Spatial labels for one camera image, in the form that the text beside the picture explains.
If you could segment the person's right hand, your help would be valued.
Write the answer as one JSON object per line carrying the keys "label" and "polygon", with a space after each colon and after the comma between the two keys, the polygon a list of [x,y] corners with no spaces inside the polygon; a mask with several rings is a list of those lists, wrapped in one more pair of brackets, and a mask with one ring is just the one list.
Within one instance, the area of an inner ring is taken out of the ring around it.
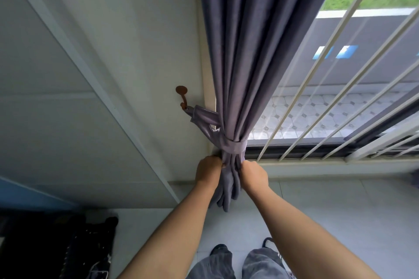
{"label": "person's right hand", "polygon": [[242,188],[250,196],[259,194],[269,188],[267,172],[256,162],[252,161],[252,179],[241,180]]}

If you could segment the person's left hand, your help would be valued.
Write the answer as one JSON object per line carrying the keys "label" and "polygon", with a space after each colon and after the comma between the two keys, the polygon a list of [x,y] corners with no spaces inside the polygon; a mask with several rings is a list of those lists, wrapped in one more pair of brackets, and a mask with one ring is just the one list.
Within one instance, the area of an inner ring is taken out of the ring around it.
{"label": "person's left hand", "polygon": [[200,160],[196,169],[196,184],[206,185],[211,188],[216,188],[221,174],[214,174],[213,172],[213,156],[207,156]]}

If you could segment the grey purple curtain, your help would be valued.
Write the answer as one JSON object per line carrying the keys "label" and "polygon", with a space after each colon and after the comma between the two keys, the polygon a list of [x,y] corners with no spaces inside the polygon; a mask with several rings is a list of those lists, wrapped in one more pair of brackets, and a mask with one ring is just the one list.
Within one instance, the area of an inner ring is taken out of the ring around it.
{"label": "grey purple curtain", "polygon": [[[249,137],[324,1],[201,0],[216,113],[229,139]],[[228,212],[242,187],[241,164],[226,160],[210,204]]]}

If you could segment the person's right forearm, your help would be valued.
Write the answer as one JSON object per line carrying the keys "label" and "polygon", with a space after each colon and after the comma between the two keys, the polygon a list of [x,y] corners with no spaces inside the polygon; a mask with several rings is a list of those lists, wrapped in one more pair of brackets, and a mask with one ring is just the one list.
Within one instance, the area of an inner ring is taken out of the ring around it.
{"label": "person's right forearm", "polygon": [[363,260],[269,185],[251,185],[245,191],[297,279],[380,279]]}

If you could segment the person's left forearm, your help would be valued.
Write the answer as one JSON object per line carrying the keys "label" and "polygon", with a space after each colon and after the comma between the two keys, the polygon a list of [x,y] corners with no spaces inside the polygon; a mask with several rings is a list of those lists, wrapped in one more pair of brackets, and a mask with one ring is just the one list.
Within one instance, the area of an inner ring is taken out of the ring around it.
{"label": "person's left forearm", "polygon": [[117,279],[186,279],[218,181],[197,180]]}

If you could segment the grey purple curtain tieback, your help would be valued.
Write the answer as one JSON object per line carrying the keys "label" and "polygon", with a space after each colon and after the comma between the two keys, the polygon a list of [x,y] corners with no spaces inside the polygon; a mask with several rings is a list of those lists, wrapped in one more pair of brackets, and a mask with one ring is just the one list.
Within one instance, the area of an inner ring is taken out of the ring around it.
{"label": "grey purple curtain tieback", "polygon": [[248,137],[239,141],[229,139],[222,128],[219,114],[199,105],[195,107],[187,106],[184,111],[191,117],[191,122],[202,131],[207,139],[222,151],[224,163],[227,162],[228,155],[238,164],[243,162]]}

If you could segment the black right shoe white stripes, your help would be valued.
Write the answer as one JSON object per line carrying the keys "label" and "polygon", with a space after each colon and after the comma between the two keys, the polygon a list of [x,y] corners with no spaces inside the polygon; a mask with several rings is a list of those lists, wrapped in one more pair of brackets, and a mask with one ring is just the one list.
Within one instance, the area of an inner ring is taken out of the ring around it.
{"label": "black right shoe white stripes", "polygon": [[287,268],[284,265],[283,258],[281,254],[279,253],[273,238],[267,237],[264,239],[261,249],[263,250],[263,253],[271,258],[275,263],[277,263],[279,266],[285,269],[285,271],[288,271]]}

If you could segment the person's grey trousers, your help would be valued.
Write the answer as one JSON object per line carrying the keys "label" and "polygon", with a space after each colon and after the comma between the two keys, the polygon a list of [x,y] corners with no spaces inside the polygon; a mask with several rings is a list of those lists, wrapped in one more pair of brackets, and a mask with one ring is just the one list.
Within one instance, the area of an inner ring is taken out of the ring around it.
{"label": "person's grey trousers", "polygon": [[261,248],[244,256],[241,266],[233,252],[209,255],[198,261],[186,279],[292,279],[288,271],[263,253]]}

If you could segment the white window security bars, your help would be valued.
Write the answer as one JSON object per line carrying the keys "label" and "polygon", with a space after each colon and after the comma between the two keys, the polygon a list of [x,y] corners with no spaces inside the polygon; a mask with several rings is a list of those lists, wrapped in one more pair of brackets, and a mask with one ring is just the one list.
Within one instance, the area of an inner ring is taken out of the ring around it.
{"label": "white window security bars", "polygon": [[249,140],[258,162],[418,154],[419,0],[325,0]]}

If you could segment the black bag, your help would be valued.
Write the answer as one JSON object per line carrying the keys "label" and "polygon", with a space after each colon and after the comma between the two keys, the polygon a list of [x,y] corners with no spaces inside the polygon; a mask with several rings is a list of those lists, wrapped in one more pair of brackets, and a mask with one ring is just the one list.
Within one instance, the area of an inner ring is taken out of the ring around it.
{"label": "black bag", "polygon": [[0,215],[0,279],[109,279],[117,217]]}

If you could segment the brown wall hook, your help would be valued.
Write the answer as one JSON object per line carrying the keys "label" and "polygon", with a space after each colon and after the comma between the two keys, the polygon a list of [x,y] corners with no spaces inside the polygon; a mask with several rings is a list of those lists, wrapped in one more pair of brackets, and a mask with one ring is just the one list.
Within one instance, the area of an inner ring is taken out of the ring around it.
{"label": "brown wall hook", "polygon": [[186,99],[188,89],[186,88],[186,86],[176,86],[175,91],[178,95],[181,96],[182,102],[180,103],[180,106],[185,111],[186,109],[188,109],[188,103]]}

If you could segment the white window frame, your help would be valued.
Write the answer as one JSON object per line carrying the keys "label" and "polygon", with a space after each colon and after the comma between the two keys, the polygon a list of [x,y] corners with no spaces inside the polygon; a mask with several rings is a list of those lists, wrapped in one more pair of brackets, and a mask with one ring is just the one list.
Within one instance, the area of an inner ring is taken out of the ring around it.
{"label": "white window frame", "polygon": [[222,150],[298,165],[419,154],[419,0],[201,0],[215,89],[198,112]]}

